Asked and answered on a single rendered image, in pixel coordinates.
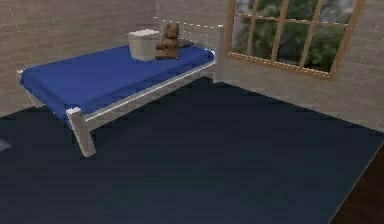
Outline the brown teddy bear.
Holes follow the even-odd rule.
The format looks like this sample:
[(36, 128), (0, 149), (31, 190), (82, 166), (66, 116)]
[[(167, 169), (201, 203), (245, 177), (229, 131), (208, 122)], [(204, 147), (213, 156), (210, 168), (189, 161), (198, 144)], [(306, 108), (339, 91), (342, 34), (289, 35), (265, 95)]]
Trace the brown teddy bear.
[(156, 44), (155, 59), (178, 59), (179, 58), (179, 25), (168, 23), (164, 30), (164, 38)]

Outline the white bed with blue cover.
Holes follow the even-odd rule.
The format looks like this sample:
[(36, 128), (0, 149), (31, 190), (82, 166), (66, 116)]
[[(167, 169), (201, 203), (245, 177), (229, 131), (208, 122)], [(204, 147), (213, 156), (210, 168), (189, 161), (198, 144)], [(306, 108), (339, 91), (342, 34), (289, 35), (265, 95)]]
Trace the white bed with blue cover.
[(201, 78), (218, 79), (223, 25), (178, 21), (193, 43), (177, 60), (140, 61), (127, 46), (16, 72), (33, 106), (47, 106), (73, 132), (81, 153), (96, 149), (91, 131)]

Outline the wooden framed window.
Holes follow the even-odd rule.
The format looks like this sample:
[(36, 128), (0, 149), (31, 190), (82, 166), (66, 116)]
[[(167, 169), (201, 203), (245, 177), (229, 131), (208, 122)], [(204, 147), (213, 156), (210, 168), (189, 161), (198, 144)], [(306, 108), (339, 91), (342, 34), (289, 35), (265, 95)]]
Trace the wooden framed window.
[(229, 0), (227, 55), (331, 79), (367, 0)]

